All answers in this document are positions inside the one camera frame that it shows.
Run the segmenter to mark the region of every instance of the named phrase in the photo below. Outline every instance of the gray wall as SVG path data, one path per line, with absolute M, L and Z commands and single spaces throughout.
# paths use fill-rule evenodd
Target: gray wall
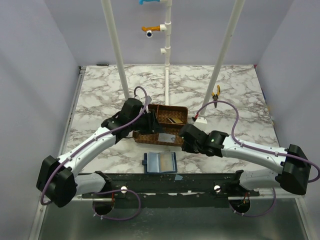
M 0 1 L 0 239 L 28 239 L 79 69 L 43 0 Z
M 320 1 L 295 0 L 257 67 L 280 144 L 320 165 Z M 320 181 L 306 201 L 320 237 Z
M 100 0 L 45 0 L 78 65 L 115 63 Z M 215 64 L 235 0 L 174 0 L 171 63 Z M 225 64 L 257 64 L 293 0 L 247 0 Z M 162 64 L 165 35 L 148 39 L 142 26 L 165 20 L 157 2 L 112 0 L 125 64 Z

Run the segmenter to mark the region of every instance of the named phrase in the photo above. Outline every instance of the white marble surface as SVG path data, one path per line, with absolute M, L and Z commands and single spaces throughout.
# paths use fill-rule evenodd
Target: white marble surface
M 185 106 L 189 118 L 201 107 L 213 66 L 170 67 L 170 105 Z M 128 65 L 125 67 L 131 96 L 136 86 L 143 86 L 153 104 L 164 104 L 164 66 Z M 266 103 L 252 65 L 223 66 L 217 84 L 221 87 L 220 100 L 233 103 L 239 110 L 240 120 L 236 135 L 242 140 L 278 146 Z M 118 112 L 124 103 L 116 66 L 88 66 L 81 87 L 66 151 L 88 138 L 106 118 Z M 206 110 L 207 132 L 231 132 L 234 110 L 225 104 L 213 105 Z M 180 147 L 136 143 L 123 139 L 106 149 L 89 163 L 85 173 L 143 173 L 142 159 L 146 152 L 174 151 L 179 173 L 232 173 L 236 170 L 257 170 L 262 167 L 234 158 L 207 157 L 182 152 Z

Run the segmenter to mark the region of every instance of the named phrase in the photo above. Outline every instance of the yellow-handled pliers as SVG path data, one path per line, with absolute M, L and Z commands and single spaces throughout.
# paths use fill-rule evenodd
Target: yellow-handled pliers
M 216 87 L 217 87 L 218 92 L 216 94 L 214 92 L 211 93 L 214 101 L 217 101 L 219 98 L 218 96 L 220 95 L 220 86 L 218 85 Z M 218 104 L 217 102 L 214 103 L 214 108 L 217 108 L 217 104 Z

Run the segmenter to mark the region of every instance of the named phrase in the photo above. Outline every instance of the white pvc pipe frame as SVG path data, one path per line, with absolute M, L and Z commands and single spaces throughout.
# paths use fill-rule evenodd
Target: white pvc pipe frame
M 165 63 L 164 63 L 164 104 L 170 105 L 170 93 L 169 93 L 169 76 L 170 76 L 170 55 L 171 55 L 171 6 L 172 0 L 166 0 L 166 10 L 165 10 L 165 22 L 166 27 L 165 32 Z
M 117 34 L 115 18 L 114 18 L 114 14 L 112 12 L 111 2 L 110 2 L 110 0 L 101 0 L 101 4 L 102 4 L 102 8 L 103 8 L 103 13 L 104 13 L 106 25 L 108 27 L 110 39 L 112 42 L 114 54 L 115 54 L 116 65 L 117 65 L 118 71 L 119 71 L 119 77 L 120 77 L 122 89 L 124 92 L 124 98 L 125 98 L 125 100 L 127 100 L 130 97 L 129 88 L 128 88 L 127 77 L 126 77 L 126 73 L 125 73 L 124 61 L 122 59 L 122 54 L 121 54 L 121 50 L 120 50 L 120 44 L 119 44 L 119 39 L 118 39 L 118 34 Z
M 125 68 L 124 68 L 124 63 L 122 59 L 122 54 L 120 50 L 120 45 L 119 45 L 119 39 L 118 39 L 118 34 L 117 34 L 117 29 L 116 29 L 116 24 L 115 24 L 115 19 L 114 15 L 112 12 L 112 7 L 111 7 L 111 0 L 101 0 L 102 7 L 103 7 L 103 12 L 104 12 L 104 17 L 105 21 L 108 27 L 108 32 L 111 38 L 112 46 L 114 49 L 115 53 L 115 58 L 116 58 L 116 64 L 118 67 L 119 71 L 119 76 L 122 84 L 122 89 L 124 91 L 124 97 L 125 99 L 129 98 L 129 89 L 128 89 L 128 83 L 127 83 L 127 78 L 126 78 L 126 73 L 125 73 Z M 166 13 L 165 13 L 165 26 L 167 27 L 167 33 L 165 35 L 165 50 L 166 56 L 165 56 L 165 83 L 164 83 L 164 98 L 165 98 L 165 104 L 169 105 L 170 100 L 169 100 L 169 75 L 170 75 L 170 53 L 171 53 L 171 46 L 170 46 L 170 37 L 171 37 L 171 6 L 172 6 L 172 0 L 162 0 L 161 2 L 166 2 Z M 216 64 L 214 66 L 214 70 L 212 72 L 212 76 L 208 85 L 208 88 L 206 90 L 206 94 L 203 100 L 203 105 L 207 104 L 212 96 L 212 91 L 215 87 L 222 63 L 225 59 L 225 55 L 228 51 L 232 36 L 234 34 L 234 31 L 236 29 L 240 14 L 242 12 L 242 9 L 244 7 L 245 0 L 236 0 L 232 9 L 232 13 L 229 19 L 228 26 L 225 31 L 223 43 L 220 49 L 220 53 L 218 56 L 218 59 L 216 61 Z M 202 109 L 200 112 L 200 116 L 203 116 L 206 112 L 206 107 Z

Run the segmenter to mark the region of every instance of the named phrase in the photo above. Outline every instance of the orange faucet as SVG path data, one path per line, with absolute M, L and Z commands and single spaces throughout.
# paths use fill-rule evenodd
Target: orange faucet
M 149 26 L 149 27 L 145 27 L 143 26 L 142 31 L 147 32 L 147 31 L 160 31 L 160 25 L 159 26 Z

